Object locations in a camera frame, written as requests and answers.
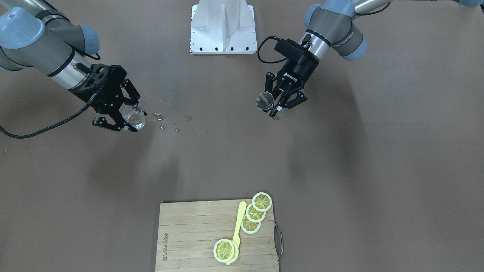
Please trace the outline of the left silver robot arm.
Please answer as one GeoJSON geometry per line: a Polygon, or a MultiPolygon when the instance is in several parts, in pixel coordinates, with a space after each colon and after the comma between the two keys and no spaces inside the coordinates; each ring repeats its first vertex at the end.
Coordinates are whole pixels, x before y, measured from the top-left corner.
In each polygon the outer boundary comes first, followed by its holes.
{"type": "Polygon", "coordinates": [[[355,20],[378,14],[391,5],[390,0],[325,0],[311,5],[304,14],[306,26],[299,41],[268,36],[283,58],[283,67],[268,72],[264,91],[256,98],[259,110],[276,119],[278,113],[291,109],[308,98],[304,86],[325,54],[333,49],[347,61],[357,60],[368,49],[368,41],[355,20]]]}

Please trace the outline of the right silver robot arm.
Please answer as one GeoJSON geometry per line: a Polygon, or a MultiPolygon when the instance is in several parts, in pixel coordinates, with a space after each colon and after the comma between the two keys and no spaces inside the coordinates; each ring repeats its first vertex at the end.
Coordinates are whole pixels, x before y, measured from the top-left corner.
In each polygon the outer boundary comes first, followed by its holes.
{"type": "Polygon", "coordinates": [[[15,135],[2,128],[5,135],[31,138],[88,108],[97,114],[94,126],[111,131],[142,129],[146,112],[139,107],[140,94],[126,70],[87,60],[100,60],[100,41],[92,27],[73,24],[45,0],[2,0],[1,7],[6,10],[1,15],[1,69],[36,68],[84,102],[76,114],[35,133],[15,135]]]}

